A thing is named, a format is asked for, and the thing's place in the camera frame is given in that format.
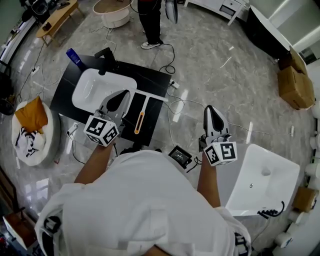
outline white shirt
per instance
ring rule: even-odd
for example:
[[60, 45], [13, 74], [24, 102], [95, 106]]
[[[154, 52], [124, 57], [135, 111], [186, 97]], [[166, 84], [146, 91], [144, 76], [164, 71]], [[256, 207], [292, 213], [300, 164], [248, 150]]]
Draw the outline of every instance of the white shirt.
[[235, 232], [250, 244], [228, 210], [212, 208], [156, 151], [120, 155], [91, 184], [65, 184], [35, 226], [41, 247], [44, 220], [61, 210], [69, 256], [143, 255], [153, 245], [175, 256], [233, 256]]

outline orange handle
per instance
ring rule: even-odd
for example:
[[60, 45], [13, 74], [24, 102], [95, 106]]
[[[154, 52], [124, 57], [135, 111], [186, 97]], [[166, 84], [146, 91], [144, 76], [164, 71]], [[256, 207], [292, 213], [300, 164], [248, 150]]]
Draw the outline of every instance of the orange handle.
[[135, 134], [139, 134], [140, 133], [140, 128], [141, 128], [141, 125], [142, 125], [142, 121], [144, 120], [144, 117], [145, 117], [145, 112], [140, 112], [140, 115], [139, 115], [139, 118], [138, 118], [138, 121], [136, 122], [136, 125], [135, 125], [135, 129], [134, 129], [134, 133]]

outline black countertop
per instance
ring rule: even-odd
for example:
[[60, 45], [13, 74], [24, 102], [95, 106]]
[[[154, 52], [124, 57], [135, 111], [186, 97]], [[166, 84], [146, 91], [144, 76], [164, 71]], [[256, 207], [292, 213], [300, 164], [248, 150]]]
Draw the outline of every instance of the black countertop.
[[[98, 70], [105, 61], [104, 58], [95, 58], [87, 55], [80, 55], [79, 57], [88, 69]], [[77, 108], [72, 103], [72, 95], [83, 71], [70, 61], [55, 91], [50, 109], [85, 124], [92, 113]], [[171, 79], [171, 75], [121, 61], [118, 62], [117, 70], [111, 71], [107, 69], [106, 71], [133, 78], [137, 83], [138, 90], [161, 97], [166, 96]], [[135, 134], [137, 119], [145, 98], [146, 96], [141, 94], [136, 93], [134, 95], [128, 113], [123, 119], [125, 128], [121, 137], [149, 146], [163, 102], [154, 98], [149, 99], [140, 133]]]

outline blue bottle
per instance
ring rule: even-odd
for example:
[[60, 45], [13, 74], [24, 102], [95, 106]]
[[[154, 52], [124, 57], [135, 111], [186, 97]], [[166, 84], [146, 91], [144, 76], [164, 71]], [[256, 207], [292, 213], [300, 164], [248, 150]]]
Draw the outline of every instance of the blue bottle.
[[76, 64], [81, 70], [85, 67], [84, 63], [81, 61], [74, 49], [70, 48], [69, 50], [67, 50], [66, 55], [68, 55], [70, 60], [72, 60], [72, 62]]

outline white sneaker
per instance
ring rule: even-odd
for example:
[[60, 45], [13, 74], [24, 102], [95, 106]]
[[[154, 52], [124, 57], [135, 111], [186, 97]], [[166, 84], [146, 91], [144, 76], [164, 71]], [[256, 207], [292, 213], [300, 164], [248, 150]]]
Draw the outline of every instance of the white sneaker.
[[157, 47], [159, 45], [160, 45], [160, 43], [149, 44], [148, 42], [144, 42], [143, 44], [141, 44], [141, 48], [145, 49], [145, 50], [149, 50], [149, 49], [155, 48], [155, 47]]
[[[146, 33], [146, 31], [145, 31], [144, 29], [142, 29], [142, 32], [143, 32], [143, 33]], [[160, 35], [161, 35], [161, 30], [160, 30]]]

